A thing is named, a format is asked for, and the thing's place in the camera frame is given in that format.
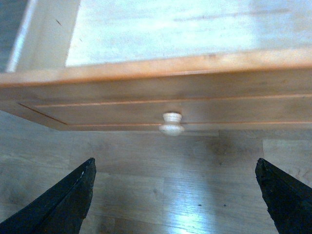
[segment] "open drawer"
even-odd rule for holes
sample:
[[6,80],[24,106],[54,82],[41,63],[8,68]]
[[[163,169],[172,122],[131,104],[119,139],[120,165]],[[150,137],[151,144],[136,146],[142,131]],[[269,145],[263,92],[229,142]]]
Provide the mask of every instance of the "open drawer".
[[30,0],[0,109],[60,130],[312,128],[309,1]]

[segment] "black object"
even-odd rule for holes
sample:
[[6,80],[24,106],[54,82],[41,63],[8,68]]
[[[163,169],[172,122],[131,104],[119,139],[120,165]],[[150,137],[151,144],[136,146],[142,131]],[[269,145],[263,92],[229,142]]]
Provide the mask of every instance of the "black object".
[[96,176],[91,158],[0,224],[0,234],[78,234],[90,208]]
[[312,234],[312,189],[263,158],[255,173],[278,232]]

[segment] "drawer knob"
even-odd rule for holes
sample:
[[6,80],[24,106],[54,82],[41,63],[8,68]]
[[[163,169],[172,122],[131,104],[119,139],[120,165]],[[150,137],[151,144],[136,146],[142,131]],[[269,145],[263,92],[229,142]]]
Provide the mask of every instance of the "drawer knob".
[[163,114],[165,123],[159,127],[159,130],[169,136],[178,136],[184,131],[184,127],[180,122],[182,115],[175,112],[168,112]]

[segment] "floor plank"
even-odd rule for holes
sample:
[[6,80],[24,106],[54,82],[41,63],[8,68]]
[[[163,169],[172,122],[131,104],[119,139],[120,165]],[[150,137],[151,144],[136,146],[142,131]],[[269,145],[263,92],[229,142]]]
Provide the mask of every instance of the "floor plank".
[[22,205],[0,202],[0,223],[23,208],[24,206]]
[[220,130],[220,137],[260,139],[312,139],[312,130]]
[[202,178],[231,170],[235,175],[246,161],[251,163],[248,173],[254,173],[263,153],[259,139],[89,133],[75,138],[70,166],[78,166],[88,156],[96,158],[100,172]]
[[163,178],[97,172],[91,215],[162,224]]
[[163,222],[198,234],[277,234],[254,180],[167,178]]
[[0,202],[26,206],[69,173],[53,167],[0,163]]
[[0,130],[0,163],[68,168],[72,142],[66,132]]
[[114,234],[114,228],[114,218],[89,214],[84,219],[79,234]]
[[310,140],[264,140],[264,158],[312,187],[312,142]]
[[185,229],[165,225],[117,219],[115,234],[191,234]]

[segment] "wooden drawer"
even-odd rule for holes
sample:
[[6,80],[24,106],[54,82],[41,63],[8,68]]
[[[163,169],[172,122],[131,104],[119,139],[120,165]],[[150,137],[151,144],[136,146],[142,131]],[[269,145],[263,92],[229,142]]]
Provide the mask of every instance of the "wooden drawer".
[[60,130],[156,130],[167,111],[187,130],[311,128],[311,16],[302,0],[29,0],[0,109]]

